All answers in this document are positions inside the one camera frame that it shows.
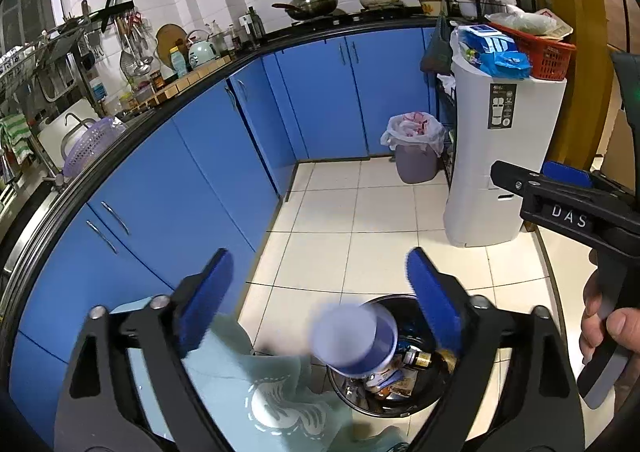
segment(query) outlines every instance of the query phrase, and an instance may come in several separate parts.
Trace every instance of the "human hand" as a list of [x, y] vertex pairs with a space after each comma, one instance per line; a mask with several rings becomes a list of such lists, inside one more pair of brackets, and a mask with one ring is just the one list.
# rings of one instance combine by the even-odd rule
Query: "human hand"
[[[593, 250], [589, 254], [589, 260], [593, 264], [597, 264]], [[640, 310], [634, 308], [616, 310], [607, 317], [606, 324], [604, 324], [598, 316], [598, 310], [602, 304], [602, 294], [598, 286], [598, 270], [591, 274], [584, 286], [582, 298], [585, 306], [580, 324], [582, 329], [580, 351], [584, 356], [582, 362], [585, 365], [589, 363], [596, 347], [604, 340], [605, 325], [606, 331], [617, 343], [635, 353], [614, 385], [616, 392], [614, 407], [617, 412], [640, 376]]]

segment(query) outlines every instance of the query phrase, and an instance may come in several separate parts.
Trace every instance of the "black trash bin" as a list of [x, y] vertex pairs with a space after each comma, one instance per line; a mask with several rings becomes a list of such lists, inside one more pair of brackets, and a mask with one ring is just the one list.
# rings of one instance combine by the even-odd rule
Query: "black trash bin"
[[438, 173], [438, 156], [427, 145], [398, 145], [396, 147], [396, 170], [400, 179], [409, 185], [431, 181]]
[[[436, 350], [435, 338], [413, 295], [387, 295], [373, 299], [367, 304], [380, 304], [393, 315], [398, 324], [399, 339], [408, 340], [427, 353]], [[429, 369], [418, 372], [411, 398], [399, 401], [379, 400], [370, 392], [366, 392], [368, 408], [362, 408], [348, 400], [345, 395], [345, 390], [351, 385], [351, 379], [329, 367], [327, 371], [331, 386], [340, 399], [352, 409], [374, 418], [405, 418], [420, 412], [440, 398], [449, 379], [446, 363], [436, 360]]]

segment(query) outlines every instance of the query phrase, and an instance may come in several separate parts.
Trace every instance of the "red plastic basket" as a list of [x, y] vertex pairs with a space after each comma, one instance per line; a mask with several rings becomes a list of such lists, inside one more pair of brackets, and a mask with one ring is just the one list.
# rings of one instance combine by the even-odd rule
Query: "red plastic basket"
[[527, 54], [533, 66], [532, 77], [540, 80], [564, 79], [569, 69], [571, 54], [576, 49], [573, 44], [536, 37], [493, 22], [491, 26], [513, 38], [518, 50]]

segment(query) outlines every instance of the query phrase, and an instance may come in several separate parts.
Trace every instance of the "blue package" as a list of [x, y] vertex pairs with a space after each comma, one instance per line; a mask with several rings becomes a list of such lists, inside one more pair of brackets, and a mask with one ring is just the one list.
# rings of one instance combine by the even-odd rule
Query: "blue package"
[[481, 71], [495, 78], [525, 79], [531, 74], [529, 58], [519, 51], [481, 53]]
[[517, 51], [513, 38], [486, 24], [459, 26], [458, 39], [480, 53]]

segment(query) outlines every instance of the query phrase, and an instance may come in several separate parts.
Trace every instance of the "mint green kettle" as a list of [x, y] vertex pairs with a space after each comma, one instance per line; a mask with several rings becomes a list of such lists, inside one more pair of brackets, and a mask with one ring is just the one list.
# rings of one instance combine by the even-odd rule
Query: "mint green kettle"
[[[193, 35], [197, 31], [201, 31], [206, 34], [204, 40], [191, 39], [191, 35]], [[208, 35], [209, 33], [204, 31], [203, 29], [194, 29], [190, 32], [190, 34], [187, 35], [187, 46], [189, 46], [189, 64], [191, 65], [192, 69], [218, 57], [216, 49], [213, 47], [213, 43], [208, 39]]]

